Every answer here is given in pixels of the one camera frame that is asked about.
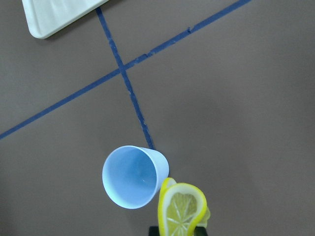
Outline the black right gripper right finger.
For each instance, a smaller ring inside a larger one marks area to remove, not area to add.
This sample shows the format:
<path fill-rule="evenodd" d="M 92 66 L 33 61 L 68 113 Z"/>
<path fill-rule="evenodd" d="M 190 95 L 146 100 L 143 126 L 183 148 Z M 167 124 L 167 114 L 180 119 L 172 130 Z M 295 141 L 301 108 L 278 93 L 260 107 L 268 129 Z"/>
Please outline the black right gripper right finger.
<path fill-rule="evenodd" d="M 194 236 L 207 236 L 207 230 L 204 227 L 196 227 L 194 229 Z"/>

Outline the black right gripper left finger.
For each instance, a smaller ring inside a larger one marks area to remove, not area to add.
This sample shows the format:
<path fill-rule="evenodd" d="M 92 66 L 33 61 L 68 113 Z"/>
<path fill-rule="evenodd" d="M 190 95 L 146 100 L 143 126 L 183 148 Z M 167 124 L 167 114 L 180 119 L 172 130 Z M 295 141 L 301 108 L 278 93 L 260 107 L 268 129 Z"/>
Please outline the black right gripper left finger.
<path fill-rule="evenodd" d="M 148 236 L 159 236 L 158 226 L 150 226 Z"/>

